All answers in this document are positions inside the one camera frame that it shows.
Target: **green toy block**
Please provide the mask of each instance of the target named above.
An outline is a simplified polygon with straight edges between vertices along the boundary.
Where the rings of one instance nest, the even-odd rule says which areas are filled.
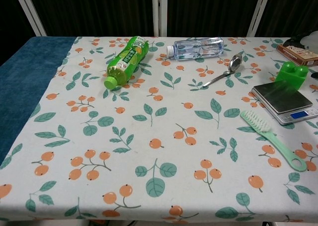
[[[293,62],[285,62],[280,69],[275,82],[286,80],[290,85],[298,90],[305,81],[307,73],[307,66],[297,66]]]

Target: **green tea bottle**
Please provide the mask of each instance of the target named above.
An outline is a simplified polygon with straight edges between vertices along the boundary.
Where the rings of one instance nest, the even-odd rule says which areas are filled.
[[[148,50],[149,45],[144,38],[140,36],[131,38],[127,46],[107,67],[107,78],[104,82],[106,88],[112,90],[118,85],[126,84]]]

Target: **blue towel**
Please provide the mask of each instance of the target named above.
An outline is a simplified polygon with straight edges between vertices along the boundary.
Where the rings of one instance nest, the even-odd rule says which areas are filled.
[[[0,165],[75,37],[32,37],[0,67]]]

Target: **digital scale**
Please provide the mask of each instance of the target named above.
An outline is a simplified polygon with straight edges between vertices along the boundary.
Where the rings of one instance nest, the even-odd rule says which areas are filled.
[[[284,80],[254,86],[252,93],[281,125],[318,116],[313,103]]]

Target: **dark background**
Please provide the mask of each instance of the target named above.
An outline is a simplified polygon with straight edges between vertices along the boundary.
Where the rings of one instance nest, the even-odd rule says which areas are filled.
[[[32,0],[49,36],[153,36],[152,0]],[[168,36],[245,36],[257,0],[168,0]],[[35,36],[18,0],[0,0],[0,65]],[[318,27],[318,0],[268,0],[256,36]]]

